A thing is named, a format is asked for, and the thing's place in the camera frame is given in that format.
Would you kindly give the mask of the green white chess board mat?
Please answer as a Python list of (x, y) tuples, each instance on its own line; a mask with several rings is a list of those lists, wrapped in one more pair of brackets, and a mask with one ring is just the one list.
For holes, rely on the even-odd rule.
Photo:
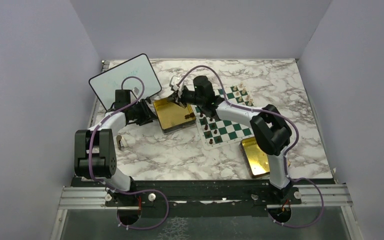
[[(242, 104), (237, 104), (237, 103), (233, 102), (234, 96), (233, 96), (231, 87), (232, 86), (228, 86), (228, 87), (225, 87), (224, 89), (221, 89), (221, 88), (217, 89), (217, 90), (215, 90), (215, 93), (217, 95), (220, 95), (221, 97), (223, 97), (224, 94), (226, 94), (225, 98), (229, 102), (236, 104), (236, 105), (242, 105)], [(236, 144), (236, 143), (239, 143), (243, 139), (250, 138), (250, 137), (254, 136), (254, 132), (253, 132), (252, 128), (250, 127), (250, 123), (246, 122), (246, 118), (244, 118), (242, 116), (241, 117), (235, 117), (235, 116), (231, 117), (231, 116), (228, 116), (226, 113), (223, 113), (221, 119), (213, 118), (213, 122), (209, 122), (210, 117), (206, 117), (205, 115), (203, 115), (203, 117), (206, 117), (207, 125), (208, 125), (208, 130), (204, 130), (205, 125), (202, 124), (202, 118), (199, 117), (200, 116), (199, 108), (194, 105), (192, 107), (192, 110), (193, 110), (195, 117), (196, 117), (195, 121), (196, 121), (198, 136), (200, 137), (203, 148), (205, 150), (209, 151), (209, 150), (213, 150), (213, 149), (216, 149), (219, 147)], [(215, 129), (217, 129), (217, 134), (213, 133), (215, 129), (211, 129), (211, 124), (216, 124)], [(212, 134), (211, 138), (205, 138), (204, 132), (208, 132), (208, 131), (211, 131), (211, 134)], [(216, 140), (219, 137), (221, 138), (222, 142), (216, 143)], [(211, 145), (209, 144), (210, 139), (213, 139), (213, 144), (211, 144)]]

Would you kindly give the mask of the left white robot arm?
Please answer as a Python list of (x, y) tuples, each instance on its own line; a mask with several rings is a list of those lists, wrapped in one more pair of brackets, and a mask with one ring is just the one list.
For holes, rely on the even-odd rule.
[(117, 167), (115, 137), (129, 124), (146, 125), (157, 120), (157, 116), (145, 99), (131, 97), (132, 90), (118, 89), (115, 101), (105, 117), (88, 129), (78, 130), (74, 135), (74, 172), (78, 177), (93, 180), (118, 192), (124, 205), (137, 200), (137, 191), (131, 188), (133, 179)]

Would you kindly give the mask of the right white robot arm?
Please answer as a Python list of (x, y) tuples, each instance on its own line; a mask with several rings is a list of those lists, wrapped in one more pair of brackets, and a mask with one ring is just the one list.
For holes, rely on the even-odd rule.
[(169, 87), (172, 91), (169, 102), (183, 108), (188, 104), (195, 105), (207, 117), (251, 128), (256, 144), (267, 155), (269, 199), (280, 204), (288, 198), (293, 184), (287, 176), (288, 163), (284, 154), (290, 144), (292, 130), (274, 105), (256, 108), (233, 104), (226, 97), (215, 94), (211, 82), (204, 75), (193, 79), (193, 90), (184, 86), (176, 76), (171, 78)]

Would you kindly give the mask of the dark pieces in tin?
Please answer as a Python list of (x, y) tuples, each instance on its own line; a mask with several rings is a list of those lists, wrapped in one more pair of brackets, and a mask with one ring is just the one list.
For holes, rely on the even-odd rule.
[(188, 120), (188, 119), (192, 119), (192, 118), (194, 118), (195, 117), (195, 114), (193, 113), (193, 112), (191, 112), (190, 114), (186, 114), (185, 116), (184, 116), (184, 119), (185, 120)]

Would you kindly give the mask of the empty gold tin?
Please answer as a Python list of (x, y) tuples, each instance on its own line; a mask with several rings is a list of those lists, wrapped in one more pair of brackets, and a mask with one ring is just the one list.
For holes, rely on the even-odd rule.
[(264, 178), (270, 175), (268, 157), (259, 148), (255, 137), (241, 140), (239, 149), (243, 156), (248, 174), (252, 179)]

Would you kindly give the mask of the white chess pieces group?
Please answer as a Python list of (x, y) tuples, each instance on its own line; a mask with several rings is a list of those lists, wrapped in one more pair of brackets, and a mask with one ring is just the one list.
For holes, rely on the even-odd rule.
[(251, 95), (248, 93), (246, 86), (244, 83), (240, 83), (239, 85), (234, 85), (231, 88), (233, 93), (233, 102), (239, 105), (245, 105), (248, 107), (253, 107), (253, 99)]

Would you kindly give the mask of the tin with dark pieces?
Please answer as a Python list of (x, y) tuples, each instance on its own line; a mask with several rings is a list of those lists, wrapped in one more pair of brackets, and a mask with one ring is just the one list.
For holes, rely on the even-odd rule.
[(196, 124), (196, 117), (184, 118), (185, 115), (194, 113), (189, 104), (186, 108), (182, 108), (172, 102), (168, 102), (167, 98), (162, 98), (154, 101), (153, 106), (160, 128), (165, 135)]

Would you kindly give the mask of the small whiteboard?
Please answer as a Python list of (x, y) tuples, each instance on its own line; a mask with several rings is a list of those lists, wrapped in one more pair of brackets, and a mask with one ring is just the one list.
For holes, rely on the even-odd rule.
[(104, 109), (109, 109), (115, 101), (116, 90), (132, 90), (142, 98), (152, 97), (162, 90), (161, 83), (145, 53), (109, 68), (88, 81)]

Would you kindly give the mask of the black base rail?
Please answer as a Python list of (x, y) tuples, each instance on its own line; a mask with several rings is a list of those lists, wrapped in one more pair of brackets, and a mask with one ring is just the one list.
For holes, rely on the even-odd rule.
[(130, 195), (108, 192), (105, 206), (144, 218), (266, 217), (267, 208), (301, 204), (292, 184), (278, 190), (269, 180), (137, 180)]

